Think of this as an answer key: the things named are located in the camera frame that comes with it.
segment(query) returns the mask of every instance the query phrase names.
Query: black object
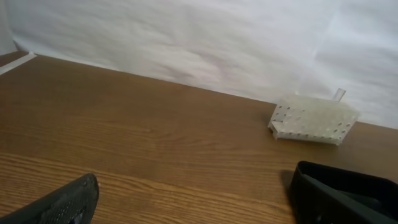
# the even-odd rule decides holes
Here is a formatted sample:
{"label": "black object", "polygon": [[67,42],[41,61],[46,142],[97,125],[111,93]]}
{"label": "black object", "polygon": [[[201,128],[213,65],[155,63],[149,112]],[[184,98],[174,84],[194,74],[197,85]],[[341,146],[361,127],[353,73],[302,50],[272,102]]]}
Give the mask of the black object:
{"label": "black object", "polygon": [[86,174],[0,218],[0,224],[89,224],[98,201],[94,174]]}
{"label": "black object", "polygon": [[301,161],[290,193],[300,224],[398,224],[398,185],[387,179]]}

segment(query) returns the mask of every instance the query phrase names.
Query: white strip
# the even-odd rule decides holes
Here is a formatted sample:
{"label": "white strip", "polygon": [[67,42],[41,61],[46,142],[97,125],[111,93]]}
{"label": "white strip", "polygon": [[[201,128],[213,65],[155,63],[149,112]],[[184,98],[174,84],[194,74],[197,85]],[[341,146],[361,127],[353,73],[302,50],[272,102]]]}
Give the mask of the white strip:
{"label": "white strip", "polygon": [[13,62],[8,63],[5,66],[0,67],[0,75],[10,71],[13,68],[18,67],[19,65],[22,65],[23,63],[29,61],[30,59],[32,59],[34,57],[36,57],[36,54],[33,54],[33,52],[29,52],[29,54],[15,60]]}

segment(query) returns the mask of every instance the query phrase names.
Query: white backdrop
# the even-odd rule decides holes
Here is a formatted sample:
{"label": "white backdrop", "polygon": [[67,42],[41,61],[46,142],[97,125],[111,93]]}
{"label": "white backdrop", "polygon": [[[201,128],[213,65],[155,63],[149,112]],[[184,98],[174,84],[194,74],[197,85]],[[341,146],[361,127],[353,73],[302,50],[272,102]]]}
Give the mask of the white backdrop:
{"label": "white backdrop", "polygon": [[362,121],[398,128],[395,0],[7,3],[37,54],[274,103],[340,87]]}
{"label": "white backdrop", "polygon": [[4,0],[0,0],[0,55],[16,51],[12,41],[11,31],[8,27],[8,18]]}

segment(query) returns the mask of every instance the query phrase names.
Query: wooden table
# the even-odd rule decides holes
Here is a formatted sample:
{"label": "wooden table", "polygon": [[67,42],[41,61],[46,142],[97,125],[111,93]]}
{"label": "wooden table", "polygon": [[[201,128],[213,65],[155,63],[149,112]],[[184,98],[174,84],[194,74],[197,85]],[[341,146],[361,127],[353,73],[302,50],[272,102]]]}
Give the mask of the wooden table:
{"label": "wooden table", "polygon": [[398,131],[278,140],[274,104],[38,56],[0,76],[0,215],[87,172],[93,223],[293,223],[298,161],[398,181]]}

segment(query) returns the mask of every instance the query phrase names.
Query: perforated plastic container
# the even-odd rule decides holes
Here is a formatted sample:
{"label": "perforated plastic container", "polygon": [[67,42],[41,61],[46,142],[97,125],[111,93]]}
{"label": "perforated plastic container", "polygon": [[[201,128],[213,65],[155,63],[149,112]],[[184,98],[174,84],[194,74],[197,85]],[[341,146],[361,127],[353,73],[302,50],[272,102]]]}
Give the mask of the perforated plastic container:
{"label": "perforated plastic container", "polygon": [[268,127],[275,138],[339,145],[358,116],[346,103],[292,95],[280,101]]}

